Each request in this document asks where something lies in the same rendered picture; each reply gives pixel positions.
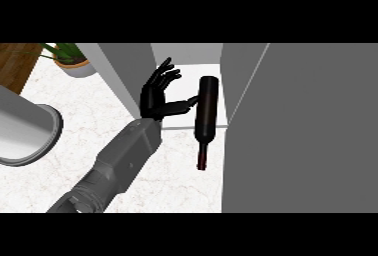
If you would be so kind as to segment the grey cabinet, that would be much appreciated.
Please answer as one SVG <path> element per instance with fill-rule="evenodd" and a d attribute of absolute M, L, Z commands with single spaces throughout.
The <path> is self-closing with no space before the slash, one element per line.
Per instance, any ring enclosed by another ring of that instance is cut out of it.
<path fill-rule="evenodd" d="M 88 58 L 129 115 L 138 117 L 138 94 L 156 66 L 171 60 L 181 78 L 165 89 L 165 99 L 197 94 L 199 78 L 218 78 L 216 126 L 224 128 L 246 93 L 268 48 L 265 43 L 81 43 Z"/>

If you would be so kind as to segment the grey cylindrical appliance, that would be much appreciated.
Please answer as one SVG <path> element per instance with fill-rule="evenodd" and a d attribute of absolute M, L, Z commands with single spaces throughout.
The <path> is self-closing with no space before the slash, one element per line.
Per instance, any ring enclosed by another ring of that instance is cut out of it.
<path fill-rule="evenodd" d="M 60 112 L 0 85 L 0 164 L 19 167 L 51 150 L 63 128 Z"/>

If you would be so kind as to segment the dark wine bottle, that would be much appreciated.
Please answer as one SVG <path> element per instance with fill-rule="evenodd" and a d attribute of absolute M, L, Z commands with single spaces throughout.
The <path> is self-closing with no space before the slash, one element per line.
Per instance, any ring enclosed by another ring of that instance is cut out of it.
<path fill-rule="evenodd" d="M 194 139 L 199 142 L 197 169 L 206 168 L 206 147 L 215 137 L 218 78 L 203 76 L 199 79 L 199 100 L 194 118 Z"/>

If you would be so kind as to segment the brown wooden board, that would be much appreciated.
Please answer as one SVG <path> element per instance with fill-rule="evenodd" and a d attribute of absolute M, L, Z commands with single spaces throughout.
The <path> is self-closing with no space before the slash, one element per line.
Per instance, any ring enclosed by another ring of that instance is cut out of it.
<path fill-rule="evenodd" d="M 41 50 L 38 43 L 0 43 L 0 85 L 16 94 L 22 92 Z"/>

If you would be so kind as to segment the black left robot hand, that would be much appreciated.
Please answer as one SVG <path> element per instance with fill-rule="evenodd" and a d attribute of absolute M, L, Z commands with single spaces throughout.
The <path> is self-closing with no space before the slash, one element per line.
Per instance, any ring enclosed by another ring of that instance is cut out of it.
<path fill-rule="evenodd" d="M 154 121 L 160 121 L 166 116 L 185 114 L 197 103 L 199 96 L 181 101 L 165 101 L 165 89 L 169 83 L 180 78 L 180 70 L 174 68 L 171 58 L 166 58 L 141 86 L 138 101 L 141 118 L 152 118 Z"/>

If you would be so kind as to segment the pale plant pot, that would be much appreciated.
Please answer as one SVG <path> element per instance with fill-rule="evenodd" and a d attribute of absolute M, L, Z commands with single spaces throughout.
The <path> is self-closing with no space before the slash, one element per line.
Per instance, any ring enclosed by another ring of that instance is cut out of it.
<path fill-rule="evenodd" d="M 56 65 L 64 74 L 73 78 L 85 78 L 95 73 L 95 69 L 88 61 L 82 61 L 73 65 L 64 65 L 56 61 Z"/>

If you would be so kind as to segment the green plant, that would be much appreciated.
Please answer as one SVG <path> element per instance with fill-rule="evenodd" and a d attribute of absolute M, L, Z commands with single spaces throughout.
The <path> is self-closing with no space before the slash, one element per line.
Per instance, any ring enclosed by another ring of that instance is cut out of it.
<path fill-rule="evenodd" d="M 75 65 L 87 60 L 73 43 L 56 43 L 53 46 L 41 43 L 41 47 L 51 53 L 51 59 L 61 65 Z"/>

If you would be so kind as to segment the dark grey cabinet door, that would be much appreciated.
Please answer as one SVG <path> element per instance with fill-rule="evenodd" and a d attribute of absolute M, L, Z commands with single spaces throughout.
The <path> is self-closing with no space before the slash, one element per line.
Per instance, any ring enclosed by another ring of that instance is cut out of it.
<path fill-rule="evenodd" d="M 273 44 L 225 132 L 225 212 L 378 212 L 378 44 Z"/>

